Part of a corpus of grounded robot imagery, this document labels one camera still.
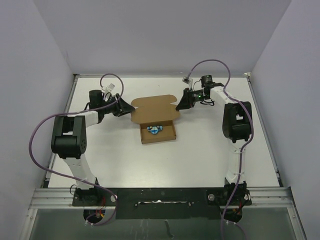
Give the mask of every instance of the box lid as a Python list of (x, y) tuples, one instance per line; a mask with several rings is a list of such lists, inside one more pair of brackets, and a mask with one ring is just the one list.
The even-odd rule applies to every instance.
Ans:
[(136, 98), (131, 105), (138, 107), (131, 112), (131, 121), (137, 124), (157, 123), (170, 121), (180, 117), (176, 105), (177, 101), (173, 95), (149, 96)]

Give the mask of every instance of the white table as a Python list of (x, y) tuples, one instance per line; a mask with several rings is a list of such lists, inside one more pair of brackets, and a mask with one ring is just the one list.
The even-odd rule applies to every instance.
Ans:
[[(225, 84), (226, 78), (214, 82)], [(187, 87), (180, 77), (124, 78), (127, 102), (135, 98), (167, 95), (180, 101)], [(116, 78), (105, 78), (103, 85), (116, 85)], [(84, 109), (89, 91), (100, 89), (99, 78), (79, 78), (70, 105), (70, 112)], [(227, 90), (241, 101), (250, 101), (254, 123), (254, 139), (247, 146), (245, 176), (248, 187), (279, 187), (273, 162), (246, 78), (232, 78)], [(174, 121), (174, 141), (141, 144), (139, 125), (131, 115), (108, 114), (100, 124), (88, 127), (86, 158), (100, 185), (109, 188), (223, 187), (228, 168), (228, 142), (222, 132), (223, 109), (196, 103), (181, 110)], [(71, 175), (67, 164), (58, 156), (53, 170)], [(49, 188), (69, 188), (75, 181), (51, 175)]]

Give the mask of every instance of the blue object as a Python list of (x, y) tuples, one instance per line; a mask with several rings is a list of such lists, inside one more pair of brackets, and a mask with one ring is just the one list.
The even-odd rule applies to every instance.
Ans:
[(146, 129), (152, 134), (157, 134), (162, 130), (162, 126), (148, 126)]

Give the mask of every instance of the gray wall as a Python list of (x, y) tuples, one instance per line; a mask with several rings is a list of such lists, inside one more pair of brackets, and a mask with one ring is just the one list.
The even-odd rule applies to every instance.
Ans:
[(172, 76), (251, 71), (290, 0), (34, 2), (74, 73)]
[[(64, 109), (73, 75), (31, 0), (1, 1), (0, 33), (0, 239), (15, 240), (44, 176), (29, 158), (29, 137), (40, 120)], [(42, 164), (51, 127), (35, 140)]]
[(292, 0), (252, 85), (308, 240), (320, 237), (320, 1)]

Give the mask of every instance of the purple hose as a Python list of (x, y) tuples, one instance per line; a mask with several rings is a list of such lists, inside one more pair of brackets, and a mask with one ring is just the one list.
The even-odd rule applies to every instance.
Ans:
[[(235, 183), (235, 186), (234, 186), (234, 189), (225, 205), (225, 208), (223, 209), (223, 213), (222, 213), (222, 216), (221, 216), (221, 222), (220, 222), (220, 231), (221, 231), (221, 236), (222, 236), (222, 239), (224, 240), (225, 239), (225, 235), (224, 235), (224, 219), (225, 219), (225, 215), (226, 215), (226, 211), (228, 209), (228, 206), (230, 205), (230, 202), (233, 198), (233, 196), (235, 195), (235, 192), (238, 188), (238, 185), (239, 185), (239, 182), (240, 182), (240, 177), (241, 177), (241, 169), (242, 169), (242, 151), (244, 150), (244, 148), (252, 142), (253, 138), (254, 138), (254, 124), (253, 124), (253, 121), (252, 121), (252, 118), (249, 114), (249, 111), (247, 110), (247, 108), (243, 105), (243, 103), (241, 101), (239, 101), (238, 99), (235, 99), (231, 96), (229, 96), (229, 94), (226, 92), (226, 87), (228, 86), (229, 82), (230, 82), (230, 78), (231, 78), (231, 72), (230, 72), (230, 69), (229, 67), (223, 62), (223, 61), (220, 61), (218, 59), (207, 59), (207, 60), (203, 60), (203, 61), (200, 61), (198, 62), (196, 65), (194, 65), (194, 67), (191, 69), (191, 71), (188, 73), (187, 75), (187, 78), (190, 77), (191, 73), (193, 72), (193, 70), (196, 68), (196, 66), (198, 66), (199, 64), (201, 63), (205, 63), (205, 62), (218, 62), (218, 63), (221, 63), (225, 66), (226, 70), (228, 71), (228, 80), (226, 81), (226, 84), (225, 86), (223, 87), (223, 93), (232, 101), (238, 103), (244, 110), (245, 114), (247, 115), (248, 119), (249, 119), (249, 122), (250, 122), (250, 127), (251, 127), (251, 136), (250, 136), (250, 139), (240, 148), (240, 161), (239, 161), (239, 174), (238, 174), (238, 178), (236, 180), (236, 183)], [(244, 237), (245, 239), (247, 239), (247, 235), (244, 231), (244, 229), (239, 226), (238, 224), (236, 224), (242, 231), (243, 231), (243, 234), (244, 234)]]
[(97, 184), (94, 184), (94, 183), (91, 183), (89, 181), (86, 181), (86, 180), (82, 180), (78, 177), (75, 177), (75, 176), (69, 176), (69, 175), (66, 175), (66, 174), (63, 174), (63, 173), (60, 173), (60, 172), (57, 172), (57, 171), (54, 171), (54, 170), (51, 170), (47, 167), (44, 167), (42, 166), (40, 163), (37, 162), (37, 160), (35, 159), (35, 156), (33, 154), (33, 151), (32, 151), (32, 144), (33, 144), (33, 141), (34, 141), (34, 138), (35, 138), (35, 135), (37, 133), (37, 131), (39, 130), (39, 128), (41, 127), (42, 124), (44, 124), (47, 120), (51, 119), (51, 118), (54, 118), (54, 117), (57, 117), (57, 116), (67, 116), (67, 115), (76, 115), (76, 114), (81, 114), (81, 113), (85, 113), (85, 112), (91, 112), (91, 111), (97, 111), (97, 110), (101, 110), (101, 109), (105, 109), (107, 107), (110, 107), (114, 104), (116, 104), (120, 98), (122, 97), (123, 93), (124, 93), (124, 89), (125, 89), (125, 86), (124, 86), (124, 82), (121, 80), (121, 78), (113, 73), (107, 73), (107, 74), (104, 74), (101, 79), (100, 79), (100, 84), (102, 82), (102, 79), (107, 76), (107, 75), (112, 75), (112, 76), (115, 76), (116, 78), (119, 79), (119, 81), (121, 82), (121, 87), (122, 87), (122, 90), (121, 90), (121, 94), (120, 96), (118, 97), (118, 99), (116, 99), (114, 102), (106, 105), (106, 106), (102, 106), (102, 107), (98, 107), (98, 108), (94, 108), (94, 109), (90, 109), (90, 110), (84, 110), (84, 111), (80, 111), (80, 112), (63, 112), (63, 113), (56, 113), (56, 114), (53, 114), (53, 115), (50, 115), (48, 117), (46, 117), (45, 119), (43, 119), (36, 127), (35, 129), (33, 130), (32, 134), (31, 134), (31, 137), (30, 137), (30, 140), (29, 140), (29, 145), (28, 145), (28, 149), (29, 149), (29, 155), (30, 155), (30, 158), (31, 160), (33, 161), (33, 163), (39, 167), (40, 169), (42, 170), (45, 170), (47, 172), (50, 172), (50, 173), (53, 173), (53, 174), (56, 174), (56, 175), (59, 175), (59, 176), (62, 176), (62, 177), (65, 177), (65, 178), (69, 178), (69, 179), (74, 179), (74, 180), (77, 180), (77, 181), (80, 181), (80, 182), (83, 182), (85, 184), (88, 184), (88, 185), (91, 185), (91, 186), (94, 186), (94, 187), (97, 187), (99, 189), (102, 189), (106, 192), (108, 192), (109, 194), (111, 194), (112, 196), (114, 196), (114, 199), (115, 199), (115, 208), (114, 208), (114, 211), (113, 213), (111, 214), (111, 216), (105, 221), (103, 222), (103, 224), (106, 224), (108, 223), (113, 217), (114, 215), (116, 214), (117, 212), (117, 207), (118, 207), (118, 200), (117, 200), (117, 196), (109, 189), (107, 188), (104, 188), (100, 185), (97, 185)]

